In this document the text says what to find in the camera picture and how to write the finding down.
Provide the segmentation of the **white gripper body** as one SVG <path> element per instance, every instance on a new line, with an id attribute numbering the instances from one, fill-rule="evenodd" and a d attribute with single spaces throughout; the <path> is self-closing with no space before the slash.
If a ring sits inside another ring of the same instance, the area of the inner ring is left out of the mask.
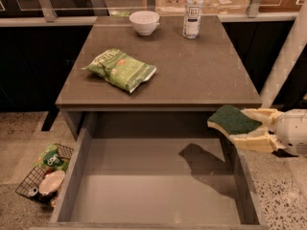
<path id="1" fill-rule="evenodd" d="M 276 119 L 275 134 L 295 156 L 307 155 L 307 109 L 292 109 Z"/>

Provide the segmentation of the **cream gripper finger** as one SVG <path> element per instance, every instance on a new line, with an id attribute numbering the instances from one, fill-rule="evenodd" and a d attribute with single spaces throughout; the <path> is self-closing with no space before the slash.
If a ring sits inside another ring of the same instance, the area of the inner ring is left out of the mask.
<path id="1" fill-rule="evenodd" d="M 282 115 L 282 112 L 275 108 L 245 108 L 242 112 L 268 129 L 274 129 L 276 119 Z"/>
<path id="2" fill-rule="evenodd" d="M 283 148 L 281 141 L 267 130 L 254 130 L 248 134 L 231 134 L 229 140 L 236 148 L 260 152 L 273 152 Z"/>

